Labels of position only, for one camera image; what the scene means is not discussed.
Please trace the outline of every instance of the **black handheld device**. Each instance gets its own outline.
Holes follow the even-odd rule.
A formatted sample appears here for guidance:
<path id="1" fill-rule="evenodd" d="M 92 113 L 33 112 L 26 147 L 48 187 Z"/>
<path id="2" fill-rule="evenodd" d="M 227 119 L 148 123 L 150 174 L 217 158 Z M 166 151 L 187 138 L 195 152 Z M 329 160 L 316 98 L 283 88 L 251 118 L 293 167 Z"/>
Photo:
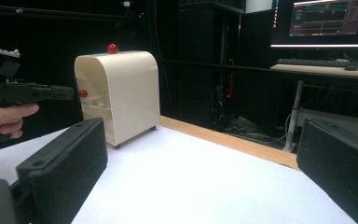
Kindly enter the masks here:
<path id="1" fill-rule="evenodd" d="M 74 90 L 71 87 L 40 85 L 16 79 L 20 68 L 17 58 L 20 58 L 18 50 L 0 49 L 0 107 L 74 98 Z M 0 141 L 8 139 L 10 134 L 0 133 Z"/>

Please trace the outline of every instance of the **white table surface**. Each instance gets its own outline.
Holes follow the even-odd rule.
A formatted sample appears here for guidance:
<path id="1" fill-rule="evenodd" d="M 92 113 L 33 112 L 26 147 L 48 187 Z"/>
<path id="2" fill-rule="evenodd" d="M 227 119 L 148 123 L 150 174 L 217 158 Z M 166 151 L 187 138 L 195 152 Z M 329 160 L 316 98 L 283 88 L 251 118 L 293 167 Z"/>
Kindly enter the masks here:
<path id="1" fill-rule="evenodd" d="M 1 149 L 0 178 L 59 133 Z M 164 127 L 107 150 L 73 223 L 355 223 L 303 173 Z"/>

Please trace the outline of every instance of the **computer monitor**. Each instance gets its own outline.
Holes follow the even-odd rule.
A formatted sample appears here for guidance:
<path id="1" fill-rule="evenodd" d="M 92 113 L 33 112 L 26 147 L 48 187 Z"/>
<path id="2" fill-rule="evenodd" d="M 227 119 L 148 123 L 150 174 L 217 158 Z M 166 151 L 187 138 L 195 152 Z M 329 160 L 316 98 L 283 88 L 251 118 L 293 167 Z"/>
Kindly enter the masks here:
<path id="1" fill-rule="evenodd" d="M 270 46 L 358 49 L 358 0 L 275 0 Z"/>

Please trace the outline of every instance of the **plastic enclosure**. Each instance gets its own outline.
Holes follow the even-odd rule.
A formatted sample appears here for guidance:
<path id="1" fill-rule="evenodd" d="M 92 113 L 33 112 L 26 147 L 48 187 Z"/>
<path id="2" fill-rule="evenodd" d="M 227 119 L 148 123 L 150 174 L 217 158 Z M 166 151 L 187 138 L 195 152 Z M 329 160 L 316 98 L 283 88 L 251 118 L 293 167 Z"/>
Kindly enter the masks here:
<path id="1" fill-rule="evenodd" d="M 78 56 L 75 74 L 87 92 L 84 119 L 103 118 L 107 143 L 117 147 L 159 124 L 158 66 L 149 52 Z"/>

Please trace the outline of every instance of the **red knob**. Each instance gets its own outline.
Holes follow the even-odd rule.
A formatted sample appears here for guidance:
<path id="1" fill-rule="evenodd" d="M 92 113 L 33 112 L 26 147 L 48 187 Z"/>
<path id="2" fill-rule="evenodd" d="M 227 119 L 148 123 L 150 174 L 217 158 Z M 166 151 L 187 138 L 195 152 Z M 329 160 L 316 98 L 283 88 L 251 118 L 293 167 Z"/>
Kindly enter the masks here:
<path id="1" fill-rule="evenodd" d="M 79 96 L 80 98 L 86 98 L 89 95 L 89 93 L 87 91 L 79 91 Z"/>
<path id="2" fill-rule="evenodd" d="M 107 53 L 109 54 L 117 54 L 118 46 L 116 44 L 108 44 L 106 47 Z"/>

